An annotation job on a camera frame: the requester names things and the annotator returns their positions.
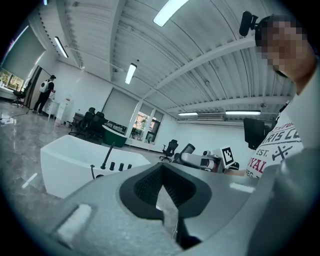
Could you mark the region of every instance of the computer monitor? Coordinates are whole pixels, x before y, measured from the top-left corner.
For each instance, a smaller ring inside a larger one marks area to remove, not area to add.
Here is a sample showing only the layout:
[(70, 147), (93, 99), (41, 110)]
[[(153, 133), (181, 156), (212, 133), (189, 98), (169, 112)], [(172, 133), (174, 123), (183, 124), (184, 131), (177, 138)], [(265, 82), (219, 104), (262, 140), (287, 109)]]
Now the computer monitor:
[(256, 150), (261, 142), (265, 139), (265, 122), (245, 118), (243, 119), (244, 125), (244, 140), (252, 150)]

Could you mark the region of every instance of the marble floor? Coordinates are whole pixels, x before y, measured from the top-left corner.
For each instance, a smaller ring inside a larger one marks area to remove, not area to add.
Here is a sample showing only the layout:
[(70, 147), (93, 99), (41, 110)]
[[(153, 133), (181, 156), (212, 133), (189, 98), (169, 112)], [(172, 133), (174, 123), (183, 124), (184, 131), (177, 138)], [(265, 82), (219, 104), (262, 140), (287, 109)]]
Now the marble floor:
[[(48, 208), (61, 199), (46, 193), (41, 171), (40, 149), (70, 131), (64, 125), (55, 126), (48, 116), (36, 115), (27, 108), (17, 108), (0, 101), (0, 184), (12, 208), (41, 228)], [(123, 147), (122, 150), (142, 154), (157, 163), (160, 154)], [(164, 188), (157, 205), (166, 217), (165, 228), (173, 233), (178, 211)]]

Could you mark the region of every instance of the ceiling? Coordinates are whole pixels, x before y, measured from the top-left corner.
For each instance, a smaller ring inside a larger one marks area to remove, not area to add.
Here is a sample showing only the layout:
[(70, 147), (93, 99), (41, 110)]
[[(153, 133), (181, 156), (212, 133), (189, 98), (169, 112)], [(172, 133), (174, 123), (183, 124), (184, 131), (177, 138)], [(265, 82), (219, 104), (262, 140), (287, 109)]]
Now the ceiling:
[[(39, 6), (46, 36), (69, 55), (59, 60), (110, 81), (178, 117), (179, 112), (261, 110), (276, 117), (295, 87), (268, 67), (253, 34), (239, 28), (244, 11), (260, 19), (287, 14), (276, 0), (189, 0), (159, 27), (167, 0), (51, 0)], [(137, 65), (128, 85), (130, 63)], [(226, 118), (240, 120), (244, 116)]]

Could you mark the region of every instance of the white panel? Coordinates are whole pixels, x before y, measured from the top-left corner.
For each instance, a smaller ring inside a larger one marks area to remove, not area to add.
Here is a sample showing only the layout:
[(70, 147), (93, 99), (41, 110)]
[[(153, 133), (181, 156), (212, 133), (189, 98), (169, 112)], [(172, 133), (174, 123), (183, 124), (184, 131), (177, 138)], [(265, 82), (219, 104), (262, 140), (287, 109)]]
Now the white panel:
[(151, 115), (151, 112), (152, 112), (152, 108), (149, 107), (148, 105), (146, 104), (142, 104), (141, 108), (140, 108), (140, 112), (150, 116)]
[(32, 29), (28, 27), (6, 56), (2, 67), (25, 80), (44, 51)]
[(136, 99), (113, 89), (106, 101), (102, 113), (104, 113), (105, 119), (128, 127), (137, 103), (138, 101)]

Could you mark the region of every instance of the backpack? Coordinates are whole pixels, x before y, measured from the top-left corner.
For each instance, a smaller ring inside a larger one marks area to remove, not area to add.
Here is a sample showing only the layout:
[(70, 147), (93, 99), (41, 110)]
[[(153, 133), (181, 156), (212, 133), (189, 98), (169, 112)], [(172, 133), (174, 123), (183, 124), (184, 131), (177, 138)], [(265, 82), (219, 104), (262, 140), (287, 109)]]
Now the backpack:
[(44, 82), (40, 85), (39, 91), (40, 91), (41, 93), (47, 92), (47, 91), (48, 91), (48, 86), (49, 86), (49, 81), (46, 80), (46, 81), (44, 81)]

